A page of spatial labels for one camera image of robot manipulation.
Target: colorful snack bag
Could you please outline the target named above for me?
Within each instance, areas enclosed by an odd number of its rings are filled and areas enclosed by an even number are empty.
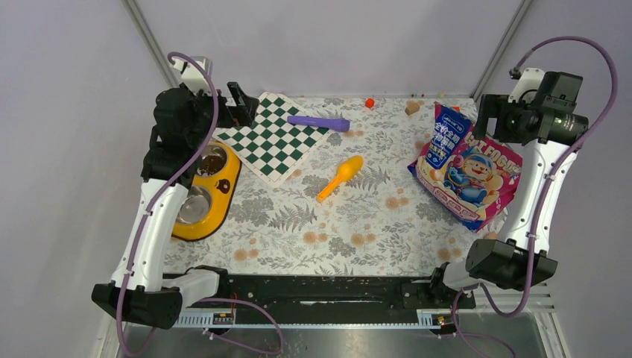
[[[408,170],[470,230],[514,198],[522,158],[490,137],[476,140],[463,114],[434,104],[434,136]]]

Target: table surface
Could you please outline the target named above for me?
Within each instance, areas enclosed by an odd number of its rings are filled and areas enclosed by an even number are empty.
[[[233,274],[425,275],[499,229],[503,215],[467,230],[406,168],[432,136],[434,102],[475,119],[472,99],[423,98],[412,116],[410,98],[379,98],[372,110],[362,98],[293,99],[315,116],[349,119],[351,130],[332,134],[280,188],[243,167],[225,223],[208,239],[172,239],[165,272],[204,264]],[[318,203],[353,155],[364,158],[360,173]]]

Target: yellow pet bowl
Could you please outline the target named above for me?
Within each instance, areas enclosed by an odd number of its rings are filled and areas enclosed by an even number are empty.
[[[202,164],[180,207],[172,236],[184,241],[211,236],[226,219],[240,171],[241,161],[227,145],[209,144],[202,152]]]

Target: metal bowl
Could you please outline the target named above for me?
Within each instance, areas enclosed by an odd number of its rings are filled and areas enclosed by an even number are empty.
[[[212,202],[211,195],[205,187],[192,186],[189,194],[186,196],[186,200],[180,207],[176,222],[183,225],[198,223],[209,213]]]
[[[204,160],[208,160],[207,158],[215,159],[216,162],[221,163],[221,167],[219,169],[217,169],[217,168],[205,169],[204,168],[204,165],[205,165]],[[197,171],[196,171],[195,174],[201,176],[202,178],[207,178],[207,177],[210,177],[212,175],[215,175],[215,174],[221,172],[222,169],[224,169],[226,167],[226,162],[227,161],[228,161],[228,153],[224,150],[224,148],[222,148],[219,145],[209,144],[202,151],[202,164],[200,164],[200,167],[197,168]]]

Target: purple toy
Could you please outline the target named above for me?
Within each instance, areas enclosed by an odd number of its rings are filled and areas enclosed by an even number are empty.
[[[288,123],[293,125],[311,125],[314,127],[330,128],[338,132],[349,130],[350,123],[344,118],[329,119],[307,116],[289,116]]]

